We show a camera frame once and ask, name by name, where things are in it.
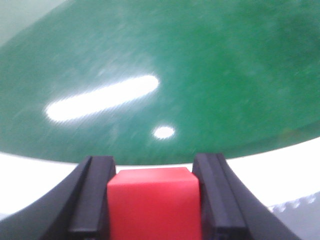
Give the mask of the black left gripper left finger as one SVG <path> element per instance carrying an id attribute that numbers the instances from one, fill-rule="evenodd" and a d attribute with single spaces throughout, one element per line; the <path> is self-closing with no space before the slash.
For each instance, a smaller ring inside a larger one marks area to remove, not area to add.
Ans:
<path id="1" fill-rule="evenodd" d="M 107 183 L 112 156 L 88 156 L 65 179 L 24 209 L 1 220 L 2 240 L 107 240 Z"/>

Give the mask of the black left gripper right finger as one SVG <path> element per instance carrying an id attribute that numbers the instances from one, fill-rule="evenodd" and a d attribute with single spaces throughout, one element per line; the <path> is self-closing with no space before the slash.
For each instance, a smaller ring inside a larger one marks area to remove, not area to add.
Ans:
<path id="1" fill-rule="evenodd" d="M 192 173 L 199 180 L 204 240 L 297 240 L 242 183 L 221 153 L 198 153 Z"/>

